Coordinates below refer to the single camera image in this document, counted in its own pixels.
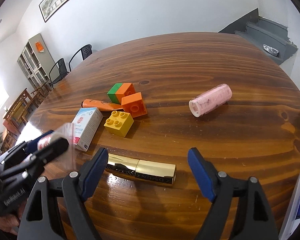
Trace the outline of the person's left hand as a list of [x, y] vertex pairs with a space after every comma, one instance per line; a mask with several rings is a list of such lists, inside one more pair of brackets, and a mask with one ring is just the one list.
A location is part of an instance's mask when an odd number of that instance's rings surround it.
[[23, 202], [19, 205], [16, 215], [7, 214], [5, 216], [0, 216], [0, 230], [17, 236], [18, 232], [15, 229], [20, 225], [25, 205], [26, 202]]

